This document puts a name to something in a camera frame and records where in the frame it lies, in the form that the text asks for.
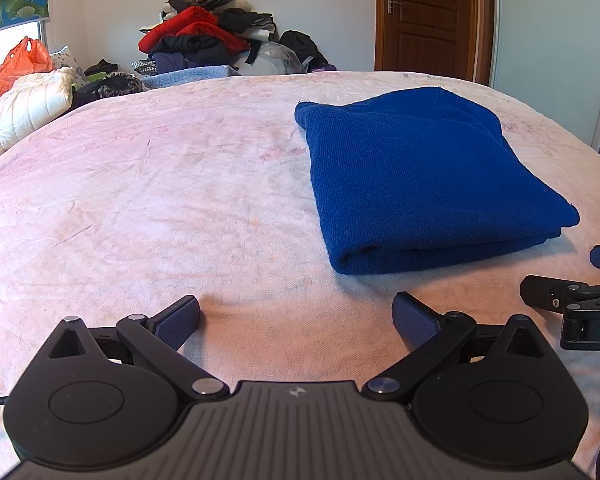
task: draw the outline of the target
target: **blue folded towel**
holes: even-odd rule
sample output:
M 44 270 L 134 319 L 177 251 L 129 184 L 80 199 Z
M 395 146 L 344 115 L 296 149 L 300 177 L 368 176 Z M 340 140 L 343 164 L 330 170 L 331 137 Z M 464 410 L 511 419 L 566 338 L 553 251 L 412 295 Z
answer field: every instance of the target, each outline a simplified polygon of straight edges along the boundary
M 331 265 L 443 267 L 560 236 L 578 211 L 532 175 L 491 111 L 442 88 L 347 106 L 300 103 Z

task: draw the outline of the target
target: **pink bedsheet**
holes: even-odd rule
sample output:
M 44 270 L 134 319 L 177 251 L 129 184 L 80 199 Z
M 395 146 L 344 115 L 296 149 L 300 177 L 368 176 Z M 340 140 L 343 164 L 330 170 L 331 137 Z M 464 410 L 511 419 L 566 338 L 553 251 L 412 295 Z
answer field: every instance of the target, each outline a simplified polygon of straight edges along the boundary
M 488 261 L 391 276 L 329 266 L 301 100 L 348 104 L 443 86 L 493 110 L 522 162 L 580 211 L 579 226 Z M 520 102 L 467 82 L 409 73 L 230 78 L 88 105 L 0 158 L 0 395 L 61 317 L 107 326 L 185 294 L 205 314 L 184 353 L 240 379 L 362 383 L 406 354 L 390 305 L 409 290 L 479 322 L 533 317 L 554 344 L 559 318 L 526 307 L 527 274 L 600 283 L 600 156 Z M 560 357 L 590 424 L 575 462 L 600 444 L 600 352 Z M 0 475 L 16 463 L 0 420 Z

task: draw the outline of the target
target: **light blue towel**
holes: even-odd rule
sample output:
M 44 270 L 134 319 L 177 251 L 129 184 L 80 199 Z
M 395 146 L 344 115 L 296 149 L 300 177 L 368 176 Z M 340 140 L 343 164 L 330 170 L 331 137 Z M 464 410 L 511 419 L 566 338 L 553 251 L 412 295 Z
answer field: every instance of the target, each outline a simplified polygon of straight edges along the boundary
M 186 68 L 169 72 L 167 74 L 158 74 L 142 79 L 144 86 L 149 90 L 156 88 L 168 88 L 169 86 L 184 85 L 193 81 L 202 81 L 205 79 L 221 79 L 240 75 L 228 65 L 222 66 L 200 66 L 197 68 Z

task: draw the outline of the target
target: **white quilted jacket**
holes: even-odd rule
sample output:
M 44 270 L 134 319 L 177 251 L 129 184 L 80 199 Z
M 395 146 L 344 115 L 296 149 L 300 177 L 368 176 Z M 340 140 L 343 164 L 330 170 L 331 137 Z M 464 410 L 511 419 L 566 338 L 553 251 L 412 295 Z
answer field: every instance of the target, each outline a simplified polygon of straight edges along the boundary
M 0 155 L 67 111 L 75 81 L 73 68 L 18 79 L 0 97 Z

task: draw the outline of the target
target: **metal screw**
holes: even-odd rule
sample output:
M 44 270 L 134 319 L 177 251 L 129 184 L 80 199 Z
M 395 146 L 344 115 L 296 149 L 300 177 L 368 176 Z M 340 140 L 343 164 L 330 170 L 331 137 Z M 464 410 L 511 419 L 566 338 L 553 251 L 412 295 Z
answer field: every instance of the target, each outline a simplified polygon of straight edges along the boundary
M 213 377 L 208 377 L 206 379 L 198 379 L 191 385 L 191 388 L 200 395 L 215 395 L 222 391 L 224 383 Z
M 400 389 L 400 383 L 391 377 L 376 377 L 366 386 L 375 394 L 392 394 Z

